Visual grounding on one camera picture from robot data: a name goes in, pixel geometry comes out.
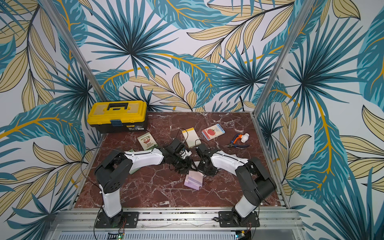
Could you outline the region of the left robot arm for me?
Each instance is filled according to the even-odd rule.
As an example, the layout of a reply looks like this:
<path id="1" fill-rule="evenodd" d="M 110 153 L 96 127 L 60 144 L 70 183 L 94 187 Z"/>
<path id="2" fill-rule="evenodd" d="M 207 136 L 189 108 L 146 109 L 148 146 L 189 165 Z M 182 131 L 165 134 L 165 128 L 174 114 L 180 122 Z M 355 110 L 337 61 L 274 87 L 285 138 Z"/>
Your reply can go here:
<path id="1" fill-rule="evenodd" d="M 124 222 L 120 190 L 132 170 L 169 164 L 176 172 L 187 174 L 192 165 L 191 155 L 190 149 L 178 139 L 173 139 L 166 147 L 155 147 L 146 151 L 112 150 L 95 170 L 103 198 L 101 218 L 113 228 Z"/>

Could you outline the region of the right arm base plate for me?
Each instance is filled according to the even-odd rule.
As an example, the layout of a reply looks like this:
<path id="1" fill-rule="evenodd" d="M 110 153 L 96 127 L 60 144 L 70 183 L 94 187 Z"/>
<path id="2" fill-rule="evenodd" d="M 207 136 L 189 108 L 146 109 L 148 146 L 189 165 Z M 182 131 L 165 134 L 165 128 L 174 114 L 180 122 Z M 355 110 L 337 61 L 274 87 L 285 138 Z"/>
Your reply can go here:
<path id="1" fill-rule="evenodd" d="M 260 226 L 256 212 L 251 212 L 243 218 L 233 211 L 220 211 L 218 219 L 221 228 L 257 228 Z"/>

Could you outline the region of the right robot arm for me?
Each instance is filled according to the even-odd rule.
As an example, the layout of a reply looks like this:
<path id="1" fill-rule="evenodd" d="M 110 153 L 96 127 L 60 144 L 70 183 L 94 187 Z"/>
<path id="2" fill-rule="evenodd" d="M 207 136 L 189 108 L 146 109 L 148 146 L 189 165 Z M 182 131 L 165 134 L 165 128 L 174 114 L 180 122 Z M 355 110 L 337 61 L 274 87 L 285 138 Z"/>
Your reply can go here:
<path id="1" fill-rule="evenodd" d="M 217 217 L 221 228 L 257 228 L 259 214 L 255 209 L 277 188 L 277 185 L 258 158 L 244 159 L 229 155 L 219 149 L 210 149 L 204 144 L 196 147 L 201 161 L 198 170 L 207 176 L 215 176 L 218 169 L 235 175 L 243 196 L 230 211 L 220 211 Z"/>

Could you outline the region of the purple flower lucky day pad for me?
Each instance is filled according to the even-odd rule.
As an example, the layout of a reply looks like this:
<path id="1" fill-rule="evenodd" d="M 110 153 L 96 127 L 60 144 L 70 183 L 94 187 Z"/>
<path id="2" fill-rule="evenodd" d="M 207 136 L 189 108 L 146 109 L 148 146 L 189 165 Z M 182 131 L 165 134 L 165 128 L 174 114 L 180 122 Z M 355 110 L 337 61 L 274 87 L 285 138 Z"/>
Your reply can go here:
<path id="1" fill-rule="evenodd" d="M 203 174 L 196 171 L 189 171 L 186 175 L 184 185 L 194 190 L 199 190 L 203 186 Z"/>

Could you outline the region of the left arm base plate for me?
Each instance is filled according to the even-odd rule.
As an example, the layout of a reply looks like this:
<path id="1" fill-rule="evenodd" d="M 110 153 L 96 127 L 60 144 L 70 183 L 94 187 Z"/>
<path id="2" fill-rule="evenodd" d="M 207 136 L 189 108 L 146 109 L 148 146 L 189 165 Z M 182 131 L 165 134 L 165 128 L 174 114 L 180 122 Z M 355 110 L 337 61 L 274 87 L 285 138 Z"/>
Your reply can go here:
<path id="1" fill-rule="evenodd" d="M 135 229 L 139 219 L 139 212 L 123 212 L 121 211 L 114 217 L 110 218 L 102 210 L 97 217 L 96 229 Z"/>

